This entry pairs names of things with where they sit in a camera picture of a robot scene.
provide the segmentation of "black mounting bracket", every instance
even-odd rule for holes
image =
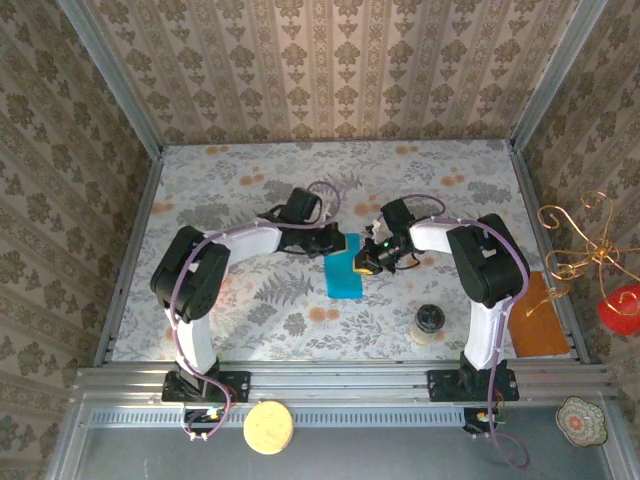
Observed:
[[[176,364],[164,377],[162,401],[178,403],[224,403],[224,394],[213,385],[193,377]],[[247,403],[251,391],[251,372],[221,371],[216,363],[205,376],[227,386],[234,403]]]
[[[487,400],[491,371],[473,368],[465,358],[464,352],[460,354],[460,364],[461,367],[458,370],[429,370],[427,372],[427,388],[431,402],[481,402]],[[507,402],[520,400],[516,374],[507,368],[506,360],[498,364],[493,388],[494,391],[499,391]]]

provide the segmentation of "table surface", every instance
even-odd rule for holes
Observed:
[[[168,360],[175,349],[149,279],[183,225],[219,230],[284,203],[296,186],[326,180],[340,191],[341,231],[364,233],[386,202],[428,193],[445,216],[498,213],[532,270],[542,267],[506,142],[417,141],[168,147],[114,361]],[[325,204],[329,190],[320,191]],[[409,201],[416,215],[434,204]],[[327,297],[322,258],[273,254],[231,267],[209,322],[223,361],[451,360],[469,331],[469,300],[450,255],[428,252],[419,268],[363,277],[364,298]],[[446,322],[426,346],[409,324],[418,308],[439,305]],[[510,338],[505,354],[514,358]]]

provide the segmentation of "orange cutting board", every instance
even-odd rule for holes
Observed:
[[[527,311],[547,296],[546,290],[542,272],[531,272],[527,294],[511,310],[509,333],[518,357],[569,353],[569,344],[551,302],[540,305],[527,317]]]

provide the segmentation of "blue cloth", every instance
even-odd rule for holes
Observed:
[[[329,298],[362,298],[362,275],[353,271],[353,258],[360,250],[360,235],[345,234],[347,249],[324,257],[324,276]]]

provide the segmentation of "red ball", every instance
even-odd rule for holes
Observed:
[[[623,313],[633,313],[638,310],[640,302],[640,285],[625,285],[611,293],[607,299],[617,310]],[[604,301],[598,304],[598,315],[607,327],[620,335],[633,335],[640,331],[640,313],[635,315],[620,315],[612,310]]]

